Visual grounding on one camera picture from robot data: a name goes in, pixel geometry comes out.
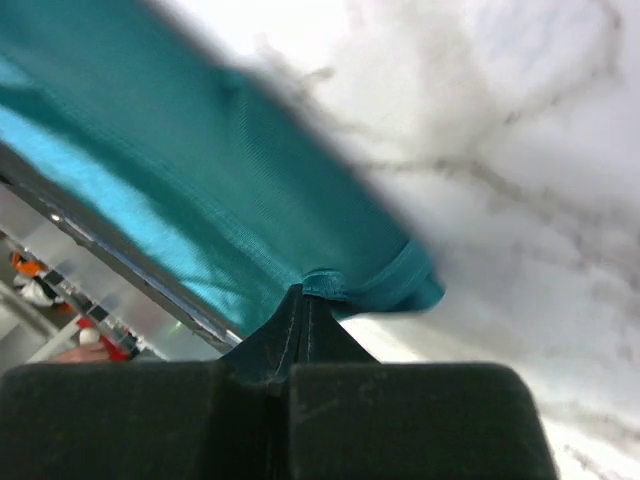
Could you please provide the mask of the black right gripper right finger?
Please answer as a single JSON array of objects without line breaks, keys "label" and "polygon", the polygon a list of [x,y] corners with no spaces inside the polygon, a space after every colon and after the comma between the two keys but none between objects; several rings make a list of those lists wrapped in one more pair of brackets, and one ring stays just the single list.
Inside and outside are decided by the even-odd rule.
[{"label": "black right gripper right finger", "polygon": [[288,393],[294,479],[553,479],[531,392],[494,363],[382,364],[305,302]]}]

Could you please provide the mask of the teal cloth napkin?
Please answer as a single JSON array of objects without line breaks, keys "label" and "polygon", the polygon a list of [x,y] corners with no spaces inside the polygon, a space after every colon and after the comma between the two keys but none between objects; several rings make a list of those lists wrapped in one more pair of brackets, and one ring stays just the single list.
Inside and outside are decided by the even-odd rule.
[{"label": "teal cloth napkin", "polygon": [[139,1],[5,1],[1,138],[242,335],[289,287],[422,311],[425,249],[238,70]]}]

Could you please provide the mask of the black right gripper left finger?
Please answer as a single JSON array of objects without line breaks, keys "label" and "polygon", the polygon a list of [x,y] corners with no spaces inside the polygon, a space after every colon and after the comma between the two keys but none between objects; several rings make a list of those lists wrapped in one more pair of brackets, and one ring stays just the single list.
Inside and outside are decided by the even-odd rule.
[{"label": "black right gripper left finger", "polygon": [[1,380],[5,479],[286,479],[299,287],[215,361],[32,363]]}]

